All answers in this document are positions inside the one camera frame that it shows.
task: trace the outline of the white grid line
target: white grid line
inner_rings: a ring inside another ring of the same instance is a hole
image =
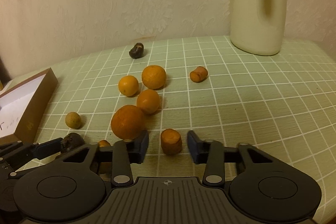
[[[270,113],[270,115],[271,115],[271,117],[272,117],[272,120],[273,120],[273,122],[274,122],[274,125],[275,125],[275,127],[276,127],[276,129],[277,129],[277,132],[278,132],[278,134],[279,134],[280,140],[281,140],[281,142],[282,142],[282,144],[283,144],[283,146],[284,146],[284,148],[285,148],[285,151],[286,151],[286,154],[287,154],[287,156],[288,156],[289,162],[290,162],[290,164],[292,165],[292,159],[291,159],[291,157],[290,157],[290,155],[289,155],[289,152],[288,152],[288,150],[287,150],[287,148],[286,148],[286,146],[285,146],[285,143],[284,143],[284,141],[283,141],[283,138],[282,138],[282,136],[281,136],[281,134],[280,134],[280,130],[279,130],[278,125],[277,125],[277,123],[276,123],[276,121],[275,121],[275,118],[274,118],[274,116],[273,116],[273,114],[272,114],[272,112],[271,112],[271,110],[270,110],[268,104],[266,103],[266,101],[265,101],[265,99],[264,99],[264,95],[262,94],[262,92],[260,92],[260,89],[259,89],[259,87],[257,86],[257,84],[256,84],[254,78],[252,77],[251,73],[249,73],[249,75],[250,75],[251,79],[253,80],[255,86],[257,87],[258,92],[260,93],[260,95],[261,95],[261,97],[262,97],[262,99],[263,99],[263,102],[265,102],[266,108],[268,109],[268,112]],[[283,97],[282,93],[280,92],[280,90],[278,89],[277,86],[276,86],[276,88],[277,88],[278,92],[281,94],[282,99],[284,100],[284,97]]]
[[[167,41],[166,63],[165,63],[165,67],[164,67],[165,71],[166,71],[166,67],[167,67],[167,57],[168,57],[168,41]],[[166,83],[164,84],[163,90],[162,90],[161,109],[164,109],[165,89],[166,89]],[[157,165],[156,165],[156,176],[157,177],[159,176],[159,170],[160,170],[161,133],[163,131],[162,123],[163,123],[163,112],[161,111],[159,147],[157,149]]]

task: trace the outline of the orange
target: orange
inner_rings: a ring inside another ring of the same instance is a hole
[[[139,94],[136,106],[145,114],[153,114],[160,106],[160,96],[155,90],[144,90]]]
[[[139,82],[134,76],[127,75],[119,80],[118,89],[121,94],[130,97],[137,93],[139,89]]]
[[[133,140],[145,129],[145,117],[140,108],[125,105],[114,113],[111,129],[118,138]]]
[[[150,65],[143,69],[142,83],[151,90],[156,90],[164,86],[167,75],[163,67]]]

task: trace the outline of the cardboard box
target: cardboard box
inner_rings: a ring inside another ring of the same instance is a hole
[[[0,144],[34,141],[57,83],[49,68],[0,95]]]

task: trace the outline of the carrot piece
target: carrot piece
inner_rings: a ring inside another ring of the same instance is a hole
[[[101,140],[98,142],[99,147],[111,146],[107,140]],[[111,171],[112,163],[111,162],[101,162],[99,166],[99,173],[106,174]]]
[[[171,128],[161,133],[161,148],[166,155],[176,155],[182,151],[182,139],[180,133]]]
[[[189,76],[191,81],[199,83],[202,82],[208,76],[208,71],[204,67],[197,67],[190,73]]]

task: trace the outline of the metal screw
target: metal screw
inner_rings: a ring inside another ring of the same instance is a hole
[[[116,183],[126,183],[126,182],[129,182],[129,181],[130,181],[130,178],[129,178],[129,176],[118,175],[118,176],[115,176],[115,177],[113,178],[113,180],[114,180]]]
[[[210,176],[207,176],[205,180],[209,183],[219,183],[222,181],[222,178],[218,175],[210,175]]]

